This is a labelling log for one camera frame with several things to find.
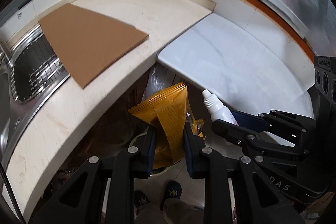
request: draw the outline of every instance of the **white marble slab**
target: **white marble slab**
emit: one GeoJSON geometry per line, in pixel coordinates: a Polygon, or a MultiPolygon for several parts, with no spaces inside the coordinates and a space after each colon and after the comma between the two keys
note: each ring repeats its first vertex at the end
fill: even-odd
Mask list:
{"type": "Polygon", "coordinates": [[[239,111],[257,115],[276,109],[313,117],[310,96],[288,67],[219,15],[197,23],[158,59],[239,111]]]}
{"type": "MultiPolygon", "coordinates": [[[[211,12],[187,0],[77,0],[74,4],[127,22],[150,36],[84,90],[70,78],[29,124],[7,169],[26,221],[58,168],[99,117],[154,64],[160,49],[211,12]]],[[[3,194],[11,204],[6,190],[3,194]]]]}

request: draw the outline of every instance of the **metal wire rack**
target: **metal wire rack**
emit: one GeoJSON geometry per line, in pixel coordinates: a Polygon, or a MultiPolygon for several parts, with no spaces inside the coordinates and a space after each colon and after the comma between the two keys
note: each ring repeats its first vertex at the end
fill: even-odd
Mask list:
{"type": "Polygon", "coordinates": [[[63,64],[44,34],[40,34],[15,61],[11,71],[13,98],[27,102],[39,96],[63,71],[63,64]]]}

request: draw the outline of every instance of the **kitchen sink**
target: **kitchen sink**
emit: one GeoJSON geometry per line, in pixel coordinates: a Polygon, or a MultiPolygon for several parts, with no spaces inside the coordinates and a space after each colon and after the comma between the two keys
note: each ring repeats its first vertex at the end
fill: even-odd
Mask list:
{"type": "Polygon", "coordinates": [[[5,169],[29,122],[68,78],[40,25],[19,41],[9,60],[0,59],[0,160],[5,169]]]}

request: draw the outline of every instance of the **shoe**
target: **shoe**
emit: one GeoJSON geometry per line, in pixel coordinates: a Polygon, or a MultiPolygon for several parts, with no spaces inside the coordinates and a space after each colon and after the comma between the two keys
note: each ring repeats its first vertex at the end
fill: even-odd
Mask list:
{"type": "Polygon", "coordinates": [[[163,199],[160,204],[160,210],[162,211],[163,209],[163,204],[168,198],[178,198],[180,199],[182,195],[182,186],[179,184],[177,181],[170,181],[168,182],[166,189],[165,189],[165,194],[163,196],[163,199]]]}
{"type": "Polygon", "coordinates": [[[134,205],[136,208],[139,208],[141,205],[145,205],[147,203],[150,203],[150,201],[144,192],[140,190],[134,191],[134,205]]]}

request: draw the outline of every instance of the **white bottle cap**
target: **white bottle cap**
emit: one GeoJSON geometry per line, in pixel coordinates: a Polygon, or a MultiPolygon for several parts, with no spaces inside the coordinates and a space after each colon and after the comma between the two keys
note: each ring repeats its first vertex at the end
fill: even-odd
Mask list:
{"type": "Polygon", "coordinates": [[[219,100],[216,95],[210,93],[208,90],[204,90],[202,95],[204,98],[204,104],[211,115],[224,106],[221,100],[219,100]]]}

